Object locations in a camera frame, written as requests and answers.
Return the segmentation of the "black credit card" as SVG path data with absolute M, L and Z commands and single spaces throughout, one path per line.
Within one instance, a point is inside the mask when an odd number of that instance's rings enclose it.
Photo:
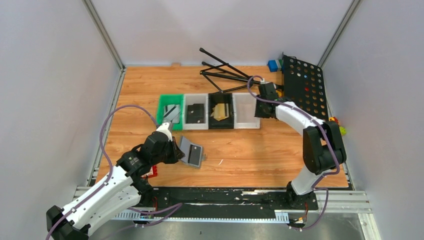
M 195 144 L 191 144 L 189 148 L 187 163 L 192 166 L 199 168 L 203 160 L 203 147 Z

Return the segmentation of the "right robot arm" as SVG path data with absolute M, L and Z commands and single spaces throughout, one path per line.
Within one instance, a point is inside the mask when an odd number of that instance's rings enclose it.
M 318 183 L 326 176 L 336 175 L 347 160 L 339 125 L 319 119 L 302 110 L 286 97 L 279 97 L 273 83 L 259 85 L 255 116 L 273 118 L 286 123 L 302 137 L 304 166 L 286 186 L 285 201 L 292 209 L 303 205 Z

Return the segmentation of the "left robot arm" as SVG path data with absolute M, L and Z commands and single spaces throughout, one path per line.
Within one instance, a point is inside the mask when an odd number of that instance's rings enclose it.
M 117 214 L 139 204 L 149 206 L 153 187 L 143 176 L 159 163 L 175 164 L 185 154 L 172 136 L 172 123 L 161 124 L 143 144 L 125 152 L 101 181 L 63 207 L 46 212 L 47 239 L 87 240 Z

